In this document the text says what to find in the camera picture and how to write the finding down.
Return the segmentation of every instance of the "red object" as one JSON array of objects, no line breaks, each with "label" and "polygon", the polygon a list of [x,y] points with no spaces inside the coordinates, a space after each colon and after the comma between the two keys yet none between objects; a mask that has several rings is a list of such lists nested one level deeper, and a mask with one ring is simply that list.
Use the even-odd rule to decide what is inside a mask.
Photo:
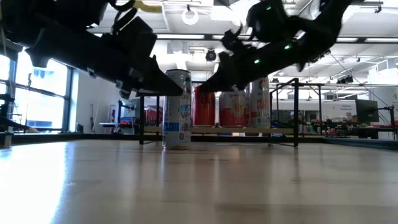
[{"label": "red object", "polygon": [[199,93],[199,88],[193,92],[194,126],[214,126],[216,120],[216,96],[214,93]]},{"label": "red object", "polygon": [[250,124],[250,94],[246,94],[245,97],[245,107],[244,107],[244,115],[246,118],[246,124],[249,125]]},{"label": "red object", "polygon": [[246,119],[246,95],[244,91],[226,92],[220,95],[220,126],[244,127]]},{"label": "red object", "polygon": [[[159,122],[162,123],[163,108],[159,108]],[[156,124],[156,106],[147,106],[145,110],[145,122],[147,124]]]}]

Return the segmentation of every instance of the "red can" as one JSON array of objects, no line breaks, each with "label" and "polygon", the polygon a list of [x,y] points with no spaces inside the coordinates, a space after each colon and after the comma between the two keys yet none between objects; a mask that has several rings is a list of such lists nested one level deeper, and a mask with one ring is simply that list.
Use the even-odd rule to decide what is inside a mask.
[{"label": "red can", "polygon": [[215,120],[216,96],[214,93],[199,93],[197,88],[193,92],[193,125],[213,127]]},{"label": "red can", "polygon": [[247,124],[246,94],[244,91],[226,92],[220,95],[220,126],[245,127]]}]

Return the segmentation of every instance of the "soda can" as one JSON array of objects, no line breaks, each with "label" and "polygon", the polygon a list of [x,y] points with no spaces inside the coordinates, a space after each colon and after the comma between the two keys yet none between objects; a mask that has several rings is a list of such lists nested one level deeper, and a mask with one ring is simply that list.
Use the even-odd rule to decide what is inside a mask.
[{"label": "soda can", "polygon": [[220,95],[219,103],[219,121],[221,127],[246,127],[247,120],[244,112],[246,94],[244,91],[224,92]]},{"label": "soda can", "polygon": [[216,121],[216,96],[214,93],[193,92],[193,126],[213,127]]},{"label": "soda can", "polygon": [[260,78],[252,82],[250,95],[250,119],[254,128],[269,128],[271,126],[271,106],[268,78]]},{"label": "soda can", "polygon": [[163,102],[163,148],[186,149],[191,142],[192,81],[191,73],[173,69],[166,75],[183,89],[181,96],[166,96]]}]

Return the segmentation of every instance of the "table surface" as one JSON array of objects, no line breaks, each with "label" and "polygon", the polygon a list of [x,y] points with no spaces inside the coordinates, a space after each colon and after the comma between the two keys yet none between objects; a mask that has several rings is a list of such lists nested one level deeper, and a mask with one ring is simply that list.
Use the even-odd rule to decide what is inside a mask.
[{"label": "table surface", "polygon": [[0,223],[397,223],[398,153],[72,141],[0,151]]}]

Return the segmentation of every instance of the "wooden board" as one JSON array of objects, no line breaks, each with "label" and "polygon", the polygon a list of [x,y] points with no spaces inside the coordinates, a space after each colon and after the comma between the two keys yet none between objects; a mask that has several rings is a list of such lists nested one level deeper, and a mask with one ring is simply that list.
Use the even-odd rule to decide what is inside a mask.
[{"label": "wooden board", "polygon": [[[162,132],[162,127],[145,127],[145,132]],[[292,128],[192,128],[193,133],[281,133],[293,134]]]}]

